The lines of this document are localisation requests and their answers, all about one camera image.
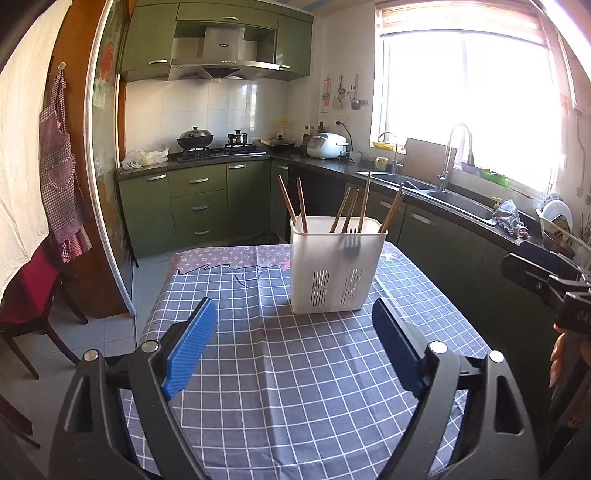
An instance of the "sink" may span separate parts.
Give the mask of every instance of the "sink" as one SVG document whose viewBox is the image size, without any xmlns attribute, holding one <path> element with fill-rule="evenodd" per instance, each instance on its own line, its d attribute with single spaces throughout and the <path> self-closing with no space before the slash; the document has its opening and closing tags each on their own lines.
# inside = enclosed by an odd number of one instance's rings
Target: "sink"
<svg viewBox="0 0 591 480">
<path fill-rule="evenodd" d="M 369 172 L 367 171 L 359 171 L 357 172 L 359 175 L 363 175 L 366 177 Z M 407 188 L 414 189 L 414 190 L 431 190 L 435 188 L 435 185 L 431 185 L 426 181 L 417 180 L 412 177 L 407 177 L 406 175 L 401 174 L 392 174 L 386 173 L 381 171 L 373 171 L 371 172 L 371 177 L 375 180 L 385 181 L 387 183 L 392 183 L 394 185 L 404 185 Z"/>
<path fill-rule="evenodd" d="M 479 220 L 490 223 L 491 225 L 493 224 L 493 210 L 481 205 L 478 202 L 475 202 L 474 200 L 467 199 L 466 197 L 454 192 L 450 192 L 449 190 L 430 190 L 424 193 L 434 199 L 447 203 L 448 205 L 455 207 L 456 209 L 461 210 L 468 215 L 474 216 Z"/>
</svg>

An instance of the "blue plaid tablecloth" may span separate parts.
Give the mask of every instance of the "blue plaid tablecloth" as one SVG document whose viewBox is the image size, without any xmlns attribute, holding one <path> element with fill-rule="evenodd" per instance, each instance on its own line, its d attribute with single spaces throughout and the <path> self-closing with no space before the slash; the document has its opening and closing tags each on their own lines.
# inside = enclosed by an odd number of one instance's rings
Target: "blue plaid tablecloth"
<svg viewBox="0 0 591 480">
<path fill-rule="evenodd" d="M 374 479 L 402 438 L 417 401 L 405 391 L 372 327 L 389 297 L 428 340 L 484 357 L 486 343 L 396 247 L 386 243 L 361 310 L 294 315 L 289 245 L 178 254 L 141 341 L 186 320 L 204 296 L 217 330 L 171 405 L 194 454 L 217 479 Z M 465 404 L 457 392 L 432 471 L 450 459 Z M 124 396 L 140 461 L 158 472 L 131 394 Z"/>
</svg>

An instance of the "ceiling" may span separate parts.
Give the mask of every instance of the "ceiling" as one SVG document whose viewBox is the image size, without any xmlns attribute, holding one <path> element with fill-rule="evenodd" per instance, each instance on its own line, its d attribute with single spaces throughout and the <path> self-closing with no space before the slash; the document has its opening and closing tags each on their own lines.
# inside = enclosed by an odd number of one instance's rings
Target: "ceiling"
<svg viewBox="0 0 591 480">
<path fill-rule="evenodd" d="M 301 8 L 312 14 L 329 14 L 373 0 L 275 0 L 290 7 Z"/>
</svg>

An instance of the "wooden chair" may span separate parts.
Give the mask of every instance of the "wooden chair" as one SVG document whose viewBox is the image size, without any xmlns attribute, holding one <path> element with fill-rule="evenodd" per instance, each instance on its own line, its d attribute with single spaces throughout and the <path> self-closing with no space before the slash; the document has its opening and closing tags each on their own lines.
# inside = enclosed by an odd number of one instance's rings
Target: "wooden chair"
<svg viewBox="0 0 591 480">
<path fill-rule="evenodd" d="M 44 242 L 37 248 L 31 261 L 10 282 L 0 308 L 0 336 L 37 380 L 39 374 L 15 343 L 15 337 L 31 332 L 46 333 L 72 363 L 77 365 L 80 361 L 49 324 L 49 312 L 56 290 L 60 290 L 62 298 L 80 323 L 88 323 L 86 316 L 64 288 L 61 274 L 49 259 Z"/>
</svg>

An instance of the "white utensil holder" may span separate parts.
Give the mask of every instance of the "white utensil holder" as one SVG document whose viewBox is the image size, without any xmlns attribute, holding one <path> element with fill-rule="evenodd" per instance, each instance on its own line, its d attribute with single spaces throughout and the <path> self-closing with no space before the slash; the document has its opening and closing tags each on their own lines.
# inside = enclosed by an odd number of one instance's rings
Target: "white utensil holder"
<svg viewBox="0 0 591 480">
<path fill-rule="evenodd" d="M 291 229 L 291 309 L 296 314 L 359 310 L 378 267 L 384 240 L 381 224 L 363 220 L 362 233 L 328 233 L 335 217 L 307 217 L 308 233 L 303 233 L 301 217 Z M 345 223 L 341 217 L 335 229 Z M 356 229 L 359 218 L 352 217 L 348 231 Z"/>
</svg>

